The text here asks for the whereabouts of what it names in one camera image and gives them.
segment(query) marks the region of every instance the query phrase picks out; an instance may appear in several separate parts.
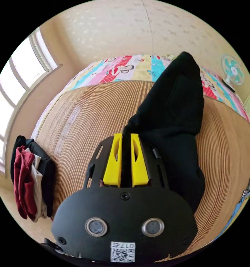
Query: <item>electric fan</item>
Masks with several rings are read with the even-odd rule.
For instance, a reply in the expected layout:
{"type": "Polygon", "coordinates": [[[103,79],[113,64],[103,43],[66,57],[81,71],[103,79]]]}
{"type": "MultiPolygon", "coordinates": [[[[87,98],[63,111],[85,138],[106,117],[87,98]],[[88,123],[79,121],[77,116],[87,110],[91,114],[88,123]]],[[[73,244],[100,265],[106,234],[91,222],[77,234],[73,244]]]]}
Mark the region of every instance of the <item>electric fan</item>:
{"type": "Polygon", "coordinates": [[[241,71],[241,67],[236,59],[230,55],[224,55],[221,60],[222,69],[227,75],[226,79],[222,79],[223,83],[233,92],[235,90],[231,86],[230,82],[240,85],[244,82],[244,73],[241,71]]]}

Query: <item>yellow bracket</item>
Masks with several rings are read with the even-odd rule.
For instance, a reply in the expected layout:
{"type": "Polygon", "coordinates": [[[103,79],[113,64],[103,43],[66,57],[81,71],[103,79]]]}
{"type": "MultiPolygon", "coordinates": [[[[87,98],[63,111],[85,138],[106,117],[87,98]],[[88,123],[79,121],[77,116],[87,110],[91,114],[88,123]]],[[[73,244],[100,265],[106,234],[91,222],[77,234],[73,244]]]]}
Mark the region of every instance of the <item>yellow bracket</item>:
{"type": "Polygon", "coordinates": [[[131,178],[132,187],[147,185],[149,181],[139,135],[136,133],[131,134],[131,178]]]}
{"type": "Polygon", "coordinates": [[[107,186],[120,187],[121,183],[121,155],[122,133],[114,135],[110,155],[106,165],[103,182],[107,186]]]}

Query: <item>woven mat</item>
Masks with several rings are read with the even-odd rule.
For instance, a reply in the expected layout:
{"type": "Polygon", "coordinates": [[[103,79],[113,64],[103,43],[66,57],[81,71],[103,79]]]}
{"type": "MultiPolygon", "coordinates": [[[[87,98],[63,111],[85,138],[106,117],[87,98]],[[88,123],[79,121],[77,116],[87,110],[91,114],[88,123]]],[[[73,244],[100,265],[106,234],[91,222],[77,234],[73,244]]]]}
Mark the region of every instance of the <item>woven mat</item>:
{"type": "MultiPolygon", "coordinates": [[[[122,131],[152,85],[146,81],[104,83],[59,98],[36,140],[57,166],[54,213],[67,196],[83,187],[87,164],[99,141],[122,131]]],[[[206,190],[195,214],[198,234],[182,255],[218,236],[250,175],[250,124],[224,103],[205,98],[196,140],[206,190]]]]}

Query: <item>floor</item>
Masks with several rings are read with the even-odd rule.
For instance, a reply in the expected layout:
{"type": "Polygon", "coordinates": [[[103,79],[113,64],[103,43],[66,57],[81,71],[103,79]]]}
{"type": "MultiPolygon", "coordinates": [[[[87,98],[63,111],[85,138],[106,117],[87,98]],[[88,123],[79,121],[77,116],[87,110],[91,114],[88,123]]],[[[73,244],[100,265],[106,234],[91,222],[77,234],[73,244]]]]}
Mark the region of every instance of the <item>floor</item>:
{"type": "Polygon", "coordinates": [[[29,218],[24,220],[17,211],[13,191],[0,186],[0,197],[2,198],[3,203],[5,204],[10,215],[32,239],[39,243],[43,243],[44,238],[48,238],[49,240],[55,242],[55,239],[51,233],[51,219],[40,218],[37,223],[32,222],[29,218]]]}

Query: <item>red cloth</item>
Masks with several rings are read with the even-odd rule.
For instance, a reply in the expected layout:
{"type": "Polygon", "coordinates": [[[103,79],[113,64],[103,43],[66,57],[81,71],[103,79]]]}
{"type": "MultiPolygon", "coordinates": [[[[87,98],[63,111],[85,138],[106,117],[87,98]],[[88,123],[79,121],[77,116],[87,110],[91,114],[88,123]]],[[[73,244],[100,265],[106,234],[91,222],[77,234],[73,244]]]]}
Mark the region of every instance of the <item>red cloth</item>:
{"type": "Polygon", "coordinates": [[[35,156],[25,151],[23,145],[16,149],[14,162],[14,196],[20,216],[35,219],[37,206],[33,196],[34,180],[31,175],[31,165],[35,156]]]}

